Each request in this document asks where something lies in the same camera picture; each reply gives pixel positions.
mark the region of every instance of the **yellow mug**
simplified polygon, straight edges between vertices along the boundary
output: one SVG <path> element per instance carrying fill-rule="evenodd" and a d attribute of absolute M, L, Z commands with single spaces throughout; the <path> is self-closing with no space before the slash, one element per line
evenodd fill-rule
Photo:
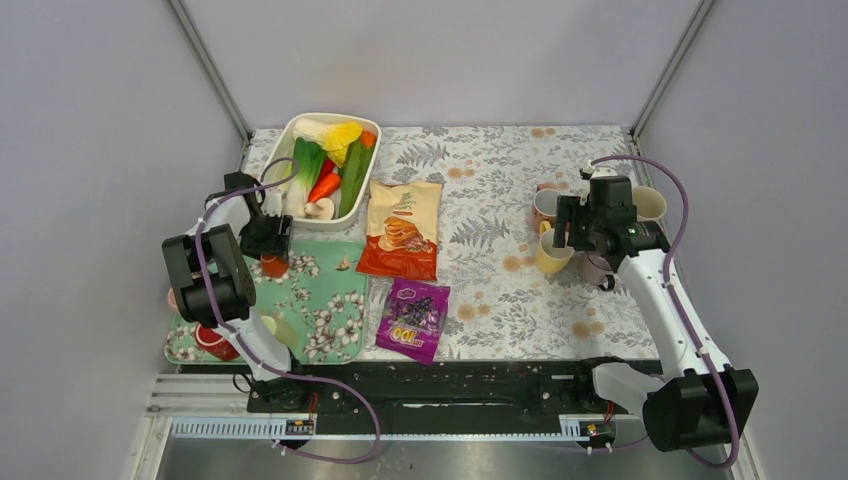
<path fill-rule="evenodd" d="M 545 220 L 539 225 L 539 244 L 536 246 L 536 268 L 551 275 L 565 268 L 574 249 L 571 247 L 554 248 L 554 229 L 551 222 Z"/>

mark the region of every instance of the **gray wall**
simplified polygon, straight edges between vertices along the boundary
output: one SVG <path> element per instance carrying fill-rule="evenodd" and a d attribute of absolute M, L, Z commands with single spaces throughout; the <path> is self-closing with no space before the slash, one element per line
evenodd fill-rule
<path fill-rule="evenodd" d="M 840 0 L 720 2 L 642 144 L 688 187 L 680 260 L 704 323 L 760 381 L 771 480 L 844 476 L 846 22 Z"/>
<path fill-rule="evenodd" d="M 630 124 L 697 0 L 187 0 L 252 127 Z"/>
<path fill-rule="evenodd" d="M 0 477 L 114 479 L 240 142 L 158 1 L 6 2 L 0 64 Z"/>

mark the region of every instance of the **metal floor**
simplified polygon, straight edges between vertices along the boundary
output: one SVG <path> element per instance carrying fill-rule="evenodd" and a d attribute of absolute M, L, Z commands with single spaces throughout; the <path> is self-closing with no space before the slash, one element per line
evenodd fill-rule
<path fill-rule="evenodd" d="M 636 421 L 618 422 L 620 444 L 644 434 Z M 362 465 L 334 465 L 280 456 L 268 441 L 172 438 L 162 461 L 159 479 L 339 479 L 339 480 L 450 480 L 450 479 L 732 479 L 730 471 L 701 466 L 685 452 L 660 453 L 650 442 L 612 455 L 570 453 L 562 444 L 543 442 L 428 441 L 387 442 L 378 459 Z M 368 443 L 314 441 L 304 450 L 353 457 Z M 701 452 L 712 461 L 723 460 L 720 447 Z"/>

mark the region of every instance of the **snack bag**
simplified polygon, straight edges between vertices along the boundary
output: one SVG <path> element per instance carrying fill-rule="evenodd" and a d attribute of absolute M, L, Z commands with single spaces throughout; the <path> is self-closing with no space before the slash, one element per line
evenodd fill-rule
<path fill-rule="evenodd" d="M 450 287 L 396 278 L 377 329 L 377 346 L 432 365 L 448 315 Z"/>
<path fill-rule="evenodd" d="M 365 251 L 356 271 L 410 280 L 436 279 L 438 183 L 387 186 L 371 180 Z"/>

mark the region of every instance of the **mushroom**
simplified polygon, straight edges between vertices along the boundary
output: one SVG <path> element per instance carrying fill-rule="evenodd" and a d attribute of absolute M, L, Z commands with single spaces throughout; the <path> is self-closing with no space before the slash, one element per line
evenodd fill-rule
<path fill-rule="evenodd" d="M 336 205 L 329 198 L 322 198 L 315 203 L 306 204 L 306 216 L 318 220 L 331 220 L 336 211 Z"/>

